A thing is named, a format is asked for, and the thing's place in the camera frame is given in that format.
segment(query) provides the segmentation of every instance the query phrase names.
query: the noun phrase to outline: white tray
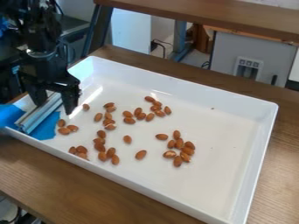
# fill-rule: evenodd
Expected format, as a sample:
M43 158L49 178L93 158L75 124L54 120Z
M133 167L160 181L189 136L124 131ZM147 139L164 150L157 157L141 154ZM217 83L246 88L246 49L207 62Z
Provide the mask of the white tray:
M207 223L246 222L275 122L276 104L96 57L84 59L69 72L81 80L83 95L79 107L70 116L62 112L61 118L78 125L77 133L38 141L13 129L6 131ZM146 95L170 106L173 113L152 122L123 123L124 110L133 112L142 107L150 112L150 104L143 99ZM102 129L101 122L93 122L94 115L104 112L106 102L117 106L113 116L118 126L108 133L106 143L117 150L121 160L117 166L99 161L93 147L96 131ZM83 103L91 106L88 112L82 111ZM33 106L28 96L15 105L23 110ZM155 139L158 133L171 136L173 130L180 130L183 139L197 147L191 163L180 168L162 157L166 142ZM133 137L131 145L123 143L125 135ZM89 149L90 162L67 152L78 145ZM135 154L141 149L148 154L136 161Z

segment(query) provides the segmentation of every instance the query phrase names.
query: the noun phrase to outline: almond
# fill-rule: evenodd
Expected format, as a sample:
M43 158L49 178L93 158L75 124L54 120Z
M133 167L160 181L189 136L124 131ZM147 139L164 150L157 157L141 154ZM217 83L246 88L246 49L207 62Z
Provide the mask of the almond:
M177 156L177 153L173 150L168 150L163 154L164 158L174 158Z
M105 146L104 146L102 143L96 143L96 144L94 145L94 148L95 148L97 151L106 151Z
M189 156L192 156L192 155L194 154L194 150L191 149L191 148L188 148L188 147L184 147L184 148L182 149L182 152L186 153L186 154L189 155Z
M71 147L69 150L68 150L69 153L71 154L75 154L77 152L76 148L75 147Z
M116 110L116 107L108 107L108 108L106 108L106 111L108 112L108 113L111 113L111 112L113 112L113 111L115 111Z
M107 156L105 151L100 151L99 155L98 155L98 159L102 162L105 162L107 160Z
M95 116L94 116L94 121L95 122L99 122L101 120L101 118L103 117L103 114L102 113L97 113Z
M66 125L66 121L63 120L63 119L59 119L59 120L57 121L57 125L58 125L60 128L62 128L62 127L64 127L64 126Z
M133 119L133 118L131 118L131 117L125 117L124 119L123 119L123 121L125 122L125 123L128 123L128 124L134 124L136 121Z
M170 140L167 144L167 148L172 149L175 146L175 140Z
M106 112L105 113L105 118L109 119L109 120L112 120L112 115L109 112Z
M88 111L90 109L89 105L86 103L84 103L82 107L84 111Z
M167 140L168 136L165 134L158 134L158 135L156 135L156 138L159 140L165 141L165 140Z
M87 148L85 148L84 146L80 145L76 148L77 152L82 152L82 153L87 153Z
M115 104L113 102L108 102L103 107L106 109L106 108L109 108L109 107L113 107L114 105Z
M137 116L137 120L141 121L143 120L144 118L146 117L146 114L145 113L141 113Z
M155 101L155 99L151 96L145 96L144 100L147 101L147 102L154 102Z
M172 111L171 111L171 109L169 107L166 106L164 108L164 112L165 112L166 115L170 115Z
M123 137L123 142L126 144L131 144L132 143L132 138L130 136L124 136Z
M120 163L120 159L116 155L113 155L111 158L111 163L113 165L118 165Z
M86 153L83 153L83 152L79 152L79 153L77 153L76 156L78 156L78 157L80 157L80 158L87 159L87 154L86 154Z
M149 114L146 116L145 120L146 120L147 122L150 122L151 120L154 119L154 117L155 117L155 115L154 115L153 113L149 113Z
M173 131L173 138L178 140L181 137L181 133L176 129L175 131Z
M67 129L70 129L72 132L77 132L77 130L79 129L76 125L67 125L66 126Z
M161 110L157 110L157 111L155 112L155 114L156 114L157 116L160 116L160 117L164 117L164 116L165 116L165 113L164 113L163 111L161 111Z
M105 120L103 121L103 125L104 125L104 126L107 126L107 125L109 125L110 123L115 123L115 120L105 119Z
M142 160L146 155L146 150L140 150L136 153L135 158L138 160Z
M153 112L156 112L157 110L161 110L161 107L158 107L158 106L151 106L151 107L150 107L150 110L153 111Z
M111 158L116 152L116 149L115 148L110 148L108 149L107 151L107 158Z
M191 149L193 149L193 150L195 150L195 146L194 146L194 144L193 144L192 142L190 142L190 141L185 142L185 143L184 143L184 146L185 146L185 147L188 147L188 148L191 148Z
M129 112L129 111L127 111L127 110L123 111L122 114L123 114L125 117L133 117L132 113Z
M162 107L162 103L161 102L159 102L159 101L153 101L153 105L154 106L158 106L158 107Z
M95 144L105 144L105 138L97 137L94 139Z
M60 128L60 129L58 129L58 132L59 132L61 135L67 136L68 134L71 133L71 130L70 130L70 129L67 129L67 128Z
M190 157L187 153L181 151L180 156L184 162L186 163L190 162Z
M96 132L96 134L98 135L98 137L101 137L101 138L106 137L106 132L103 130L99 130L98 132Z
M177 148L177 149L182 149L183 147L184 147L184 141L183 141L183 139L182 138L179 138L177 141L176 141L176 145L175 145L175 147Z
M138 117L142 112L143 112L142 108L136 108L135 111L134 111L134 115L136 117Z
M109 125L105 126L105 130L114 130L116 129L116 126L114 126L112 123L110 123Z
M182 163L183 163L183 160L180 156L176 156L173 160L173 165L176 167L180 167Z

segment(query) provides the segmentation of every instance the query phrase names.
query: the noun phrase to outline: wooden shelf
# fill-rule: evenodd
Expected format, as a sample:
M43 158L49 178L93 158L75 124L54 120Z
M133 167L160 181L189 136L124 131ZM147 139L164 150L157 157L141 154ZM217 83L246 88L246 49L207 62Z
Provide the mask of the wooden shelf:
M298 223L299 93L115 46L104 46L92 55L276 102L279 114L247 223ZM0 194L46 223L202 224L127 187L1 135Z
M129 11L299 42L299 10L239 0L94 0Z

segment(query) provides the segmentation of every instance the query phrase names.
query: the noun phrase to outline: blue cloth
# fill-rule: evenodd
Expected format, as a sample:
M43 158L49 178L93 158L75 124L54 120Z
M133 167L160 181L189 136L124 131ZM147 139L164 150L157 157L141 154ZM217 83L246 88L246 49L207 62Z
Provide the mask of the blue cloth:
M5 126L17 130L15 121L24 114L24 111L15 105L0 105L0 128Z
M0 17L0 38L3 36L4 31L8 29L8 21L4 17Z
M56 123L59 120L60 112L51 113L42 123L36 127L32 133L31 137L34 137L38 140L47 140L55 137L55 127Z
M12 104L0 105L0 128L5 126L18 130L15 121L25 112ZM55 137L55 126L59 120L60 112L51 113L39 126L30 134L38 140L52 139Z

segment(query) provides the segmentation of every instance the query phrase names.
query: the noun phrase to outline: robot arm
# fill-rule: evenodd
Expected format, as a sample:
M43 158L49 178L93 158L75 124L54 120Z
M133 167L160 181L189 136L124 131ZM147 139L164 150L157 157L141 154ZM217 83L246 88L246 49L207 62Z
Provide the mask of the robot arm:
M43 105L46 90L52 90L61 93L66 113L71 114L78 106L80 81L66 70L66 52L59 40L61 24L53 7L40 7L39 0L0 0L0 13L16 21L28 45L21 55L19 74L33 102Z

